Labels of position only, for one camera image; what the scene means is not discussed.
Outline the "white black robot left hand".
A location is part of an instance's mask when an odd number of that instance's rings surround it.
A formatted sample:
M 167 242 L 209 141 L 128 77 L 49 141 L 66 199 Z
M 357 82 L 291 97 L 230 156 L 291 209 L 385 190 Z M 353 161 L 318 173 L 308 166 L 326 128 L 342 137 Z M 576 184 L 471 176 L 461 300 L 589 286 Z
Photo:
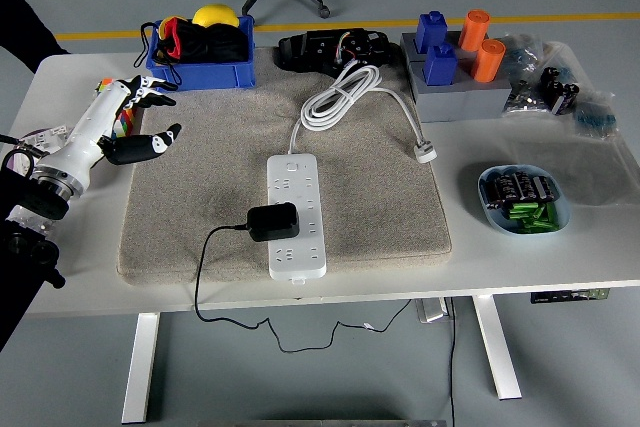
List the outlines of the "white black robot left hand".
M 105 158 L 114 165 L 126 165 L 155 159 L 163 155 L 176 140 L 181 126 L 173 124 L 154 135 L 131 135 L 114 138 L 117 117 L 132 107 L 174 106 L 176 102 L 160 91 L 175 91 L 166 80 L 137 75 L 112 81 L 88 107 L 65 145 L 44 157 L 36 165 L 33 177 L 81 195 L 90 185 L 90 170 Z

